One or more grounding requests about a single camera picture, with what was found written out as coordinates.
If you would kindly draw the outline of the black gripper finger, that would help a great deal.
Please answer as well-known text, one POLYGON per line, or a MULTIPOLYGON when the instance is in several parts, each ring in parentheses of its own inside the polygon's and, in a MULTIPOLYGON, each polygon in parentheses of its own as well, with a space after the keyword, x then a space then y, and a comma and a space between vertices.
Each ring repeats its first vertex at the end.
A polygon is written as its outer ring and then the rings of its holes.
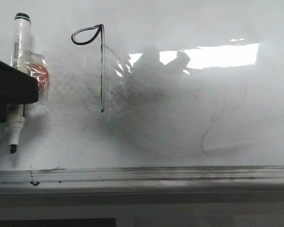
POLYGON ((38 99, 37 80, 0 61, 0 123, 6 121, 8 104, 31 104, 38 99))

